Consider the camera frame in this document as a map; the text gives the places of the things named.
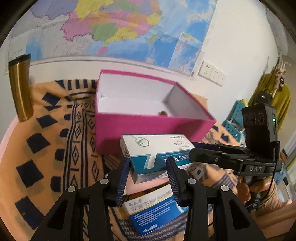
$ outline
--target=hanging clothes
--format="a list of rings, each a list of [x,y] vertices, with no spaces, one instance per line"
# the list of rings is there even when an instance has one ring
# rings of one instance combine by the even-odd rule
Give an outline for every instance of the hanging clothes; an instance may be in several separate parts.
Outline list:
[[[254,94],[252,95],[249,101],[249,105],[255,104],[255,99],[260,91],[265,91],[266,93],[270,94],[274,89],[276,78],[277,78],[276,74],[265,74],[261,78]],[[287,115],[290,102],[291,102],[291,94],[287,85],[283,86],[282,91],[278,90],[275,93],[274,97],[272,98],[271,105],[276,109],[277,120],[278,120],[278,131],[281,130],[281,126]]]

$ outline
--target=wall socket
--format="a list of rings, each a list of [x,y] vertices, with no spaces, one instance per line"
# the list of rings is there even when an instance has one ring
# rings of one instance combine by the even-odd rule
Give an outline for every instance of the wall socket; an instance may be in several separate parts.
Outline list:
[[[214,82],[219,86],[224,85],[227,77],[225,73],[223,73],[205,60],[202,62],[202,66],[200,67],[198,75]]]

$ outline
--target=pink box under medicine box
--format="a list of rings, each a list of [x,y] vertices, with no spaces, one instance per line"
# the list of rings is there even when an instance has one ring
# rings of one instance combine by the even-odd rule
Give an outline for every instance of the pink box under medicine box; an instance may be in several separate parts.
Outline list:
[[[122,134],[184,134],[191,142],[200,142],[215,124],[177,82],[115,70],[101,71],[95,121],[98,154],[121,153]]]

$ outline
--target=person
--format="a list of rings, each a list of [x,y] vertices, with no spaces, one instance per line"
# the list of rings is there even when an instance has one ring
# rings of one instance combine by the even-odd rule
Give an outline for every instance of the person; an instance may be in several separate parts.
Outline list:
[[[238,199],[245,204],[251,199],[250,191],[261,193],[264,197],[270,184],[271,177],[267,177],[249,187],[240,176],[237,182]],[[254,220],[269,241],[282,241],[296,220],[296,201],[283,202],[278,195],[277,185],[272,182],[262,205],[255,212]]]

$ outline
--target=map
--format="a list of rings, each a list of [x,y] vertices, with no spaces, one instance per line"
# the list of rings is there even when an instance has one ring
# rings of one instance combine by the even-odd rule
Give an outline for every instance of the map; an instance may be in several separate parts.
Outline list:
[[[216,0],[39,0],[16,23],[9,61],[105,56],[190,76]]]

